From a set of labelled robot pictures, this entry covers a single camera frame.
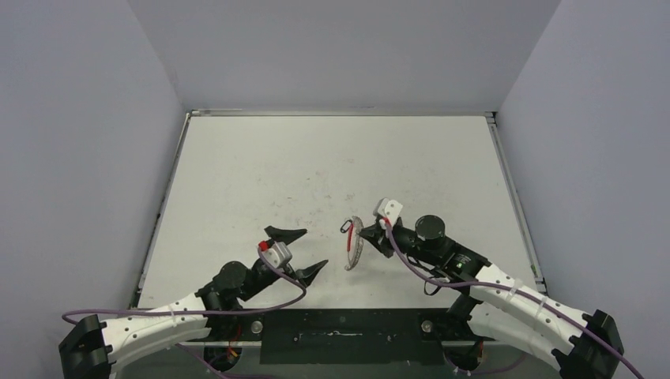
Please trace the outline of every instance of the bolt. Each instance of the bolt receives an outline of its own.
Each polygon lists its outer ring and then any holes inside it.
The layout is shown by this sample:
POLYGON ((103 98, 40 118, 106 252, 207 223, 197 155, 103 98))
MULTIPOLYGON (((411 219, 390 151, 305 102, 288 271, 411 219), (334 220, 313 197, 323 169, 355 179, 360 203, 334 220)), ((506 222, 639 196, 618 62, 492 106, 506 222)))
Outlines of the bolt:
POLYGON ((260 321, 254 321, 251 323, 251 332, 253 334, 258 334, 262 332, 263 330, 263 324, 260 321))
POLYGON ((433 323, 426 320, 421 323, 421 330, 423 330, 426 333, 430 333, 433 331, 433 323))

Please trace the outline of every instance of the metal frame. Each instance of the metal frame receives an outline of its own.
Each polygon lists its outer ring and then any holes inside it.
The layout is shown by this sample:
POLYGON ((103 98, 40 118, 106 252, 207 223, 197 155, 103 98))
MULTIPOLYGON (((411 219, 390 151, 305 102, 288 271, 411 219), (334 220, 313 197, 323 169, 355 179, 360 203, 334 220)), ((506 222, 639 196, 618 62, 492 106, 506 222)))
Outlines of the metal frame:
POLYGON ((535 246, 533 245, 533 238, 530 235, 530 229, 528 228, 528 222, 526 221, 525 214, 523 212, 523 207, 521 206, 521 201, 519 200, 519 194, 517 187, 514 185, 514 180, 512 179, 512 174, 510 172, 510 167, 507 165, 507 158, 505 157, 505 152, 503 151, 503 144, 500 141, 500 136, 498 135, 498 126, 495 123, 495 116, 492 112, 486 113, 486 120, 488 123, 488 129, 491 132, 491 140, 493 141, 493 147, 495 152, 498 154, 498 161, 500 162, 500 168, 502 169, 502 176, 505 178, 505 183, 507 185, 507 192, 510 194, 510 199, 512 200, 512 205, 514 208, 514 214, 517 216, 517 221, 519 224, 519 230, 521 230, 521 236, 524 240, 525 250, 528 254, 528 258, 531 261, 531 270, 535 276, 535 284, 537 285, 537 291, 548 295, 547 291, 547 282, 542 275, 540 269, 540 261, 537 259, 537 254, 535 252, 535 246))
POLYGON ((507 165, 507 160, 505 158, 502 144, 500 143, 500 138, 498 135, 498 127, 495 123, 495 116, 493 112, 457 112, 457 111, 445 111, 443 109, 423 109, 423 110, 404 110, 404 109, 385 109, 377 107, 349 107, 342 109, 334 110, 304 110, 304 111, 295 111, 295 110, 267 110, 267 109, 196 109, 188 111, 186 113, 186 118, 184 119, 181 135, 179 136, 179 143, 175 151, 175 158, 172 164, 172 169, 170 177, 167 181, 167 187, 163 199, 160 203, 160 209, 158 216, 156 218, 156 224, 152 232, 151 241, 149 243, 147 254, 145 258, 145 263, 142 266, 140 279, 137 283, 137 289, 135 291, 132 302, 130 303, 131 307, 136 307, 139 298, 141 296, 142 288, 146 280, 147 272, 149 270, 149 264, 151 263, 151 257, 153 255, 153 250, 156 245, 156 238, 160 230, 160 224, 163 220, 163 214, 165 207, 168 204, 168 198, 170 196, 170 190, 172 188, 172 183, 174 182, 175 173, 177 171, 177 166, 179 164, 179 157, 181 156, 182 147, 186 140, 186 134, 188 132, 188 127, 192 117, 234 117, 234 116, 484 116, 487 119, 489 131, 491 133, 491 140, 495 148, 496 154, 498 155, 498 161, 500 162, 500 167, 502 169, 502 175, 505 178, 507 185, 507 191, 510 194, 510 199, 512 200, 512 205, 514 208, 514 213, 517 217, 517 222, 519 229, 521 230, 521 235, 523 236, 524 245, 526 248, 526 253, 531 261, 531 269, 533 274, 536 277, 537 290, 540 293, 547 293, 546 282, 544 281, 544 276, 540 270, 540 262, 537 259, 535 252, 535 247, 533 245, 533 240, 530 236, 530 231, 528 228, 528 223, 526 222, 523 208, 521 202, 519 201, 518 193, 516 187, 514 186, 514 181, 510 173, 510 169, 507 165))

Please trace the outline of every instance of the gray wall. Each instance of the gray wall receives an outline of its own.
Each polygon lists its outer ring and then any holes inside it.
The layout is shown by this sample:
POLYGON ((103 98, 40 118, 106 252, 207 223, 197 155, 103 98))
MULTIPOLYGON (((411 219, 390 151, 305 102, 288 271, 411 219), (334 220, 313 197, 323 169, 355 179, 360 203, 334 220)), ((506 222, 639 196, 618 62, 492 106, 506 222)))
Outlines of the gray wall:
POLYGON ((0 5, 0 376, 61 377, 65 310, 125 306, 183 109, 124 0, 0 5))
POLYGON ((670 340, 668 20, 667 1, 563 0, 498 118, 549 291, 612 314, 654 378, 670 340))
POLYGON ((559 0, 129 0, 189 108, 493 111, 559 0))

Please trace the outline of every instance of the white arm link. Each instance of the white arm link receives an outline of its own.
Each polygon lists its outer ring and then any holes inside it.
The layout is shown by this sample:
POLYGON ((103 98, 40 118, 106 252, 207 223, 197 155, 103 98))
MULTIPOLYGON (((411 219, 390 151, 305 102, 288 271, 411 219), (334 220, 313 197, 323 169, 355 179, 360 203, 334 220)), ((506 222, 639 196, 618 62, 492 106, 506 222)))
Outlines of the white arm link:
POLYGON ((519 320, 486 303, 476 306, 470 315, 472 319, 468 321, 468 326, 473 333, 516 347, 560 370, 559 363, 551 354, 554 348, 551 343, 519 320))
MULTIPOLYGON (((477 274, 476 279, 481 282, 499 283, 504 286, 517 288, 524 291, 539 300, 545 298, 541 293, 527 286, 515 286, 518 281, 508 276, 498 266, 483 267, 477 274)), ((477 300, 489 303, 510 316, 516 318, 521 323, 528 325, 532 330, 540 333, 555 348, 564 354, 569 354, 574 347, 569 338, 572 336, 581 336, 582 331, 557 317, 549 310, 540 307, 537 303, 520 296, 518 293, 510 295, 511 291, 496 290, 490 287, 473 286, 470 288, 470 296, 477 300)), ((581 310, 576 310, 559 304, 550 298, 546 299, 549 306, 560 310, 568 317, 572 318, 582 326, 586 326, 586 321, 582 319, 581 310)))
MULTIPOLYGON (((175 312, 180 310, 205 310, 205 305, 195 294, 190 294, 149 312, 175 312)), ((124 366, 170 346, 204 338, 209 334, 206 328, 207 317, 200 315, 184 316, 131 316, 105 320, 107 327, 102 329, 105 346, 111 345, 112 351, 107 358, 111 372, 118 372, 124 366)))

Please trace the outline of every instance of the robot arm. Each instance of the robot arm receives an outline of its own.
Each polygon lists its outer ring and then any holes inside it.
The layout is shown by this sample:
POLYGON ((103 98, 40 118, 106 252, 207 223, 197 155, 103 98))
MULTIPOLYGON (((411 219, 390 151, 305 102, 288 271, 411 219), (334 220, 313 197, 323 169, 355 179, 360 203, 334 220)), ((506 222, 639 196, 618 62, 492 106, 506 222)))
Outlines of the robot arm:
MULTIPOLYGON (((328 263, 321 261, 293 270, 287 245, 307 230, 286 231, 267 227, 269 239, 259 244, 260 254, 274 268, 308 287, 328 263)), ((160 308, 147 311, 158 316, 120 317, 100 321, 93 314, 82 318, 58 345, 65 379, 107 379, 111 373, 176 343, 203 338, 225 338, 236 325, 236 315, 213 314, 242 311, 244 301, 272 285, 280 277, 257 259, 251 269, 238 261, 228 262, 200 290, 160 308)))
POLYGON ((374 212, 375 224, 365 227, 359 235, 387 257, 394 255, 395 242, 395 247, 406 255, 401 259, 411 268, 422 266, 419 262, 423 262, 432 266, 429 273, 433 277, 446 278, 456 287, 461 296, 448 312, 454 322, 466 323, 478 336, 500 340, 544 360, 562 377, 613 376, 619 360, 566 320, 569 317, 622 354, 616 324, 606 313, 585 313, 525 286, 485 257, 447 237, 444 222, 437 216, 422 216, 416 221, 415 230, 403 227, 401 209, 397 201, 382 199, 374 212), (393 241, 387 238, 387 227, 392 228, 393 241), (491 286, 471 286, 466 282, 491 286))

